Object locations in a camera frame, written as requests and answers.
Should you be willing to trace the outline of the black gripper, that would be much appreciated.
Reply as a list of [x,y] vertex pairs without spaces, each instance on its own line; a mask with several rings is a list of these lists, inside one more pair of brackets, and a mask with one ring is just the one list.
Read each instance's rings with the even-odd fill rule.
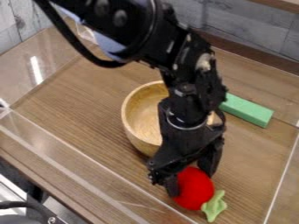
[[162,145],[147,162],[148,178],[154,185],[166,188],[171,198],[181,195],[179,172],[193,163],[211,178],[222,158],[226,132],[226,116],[219,108],[214,110],[222,124],[209,124],[209,116],[195,122],[182,122],[174,113],[171,104],[162,100],[158,104]]

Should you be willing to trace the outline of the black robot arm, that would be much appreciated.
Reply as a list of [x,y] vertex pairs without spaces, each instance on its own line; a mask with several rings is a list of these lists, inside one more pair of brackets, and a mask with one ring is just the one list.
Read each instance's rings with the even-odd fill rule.
[[162,144],[147,162],[151,183],[179,196],[179,173],[197,163],[214,175],[222,157],[227,87],[210,42],[162,0],[34,0],[78,53],[95,65],[136,61],[161,71],[169,96],[158,104]]

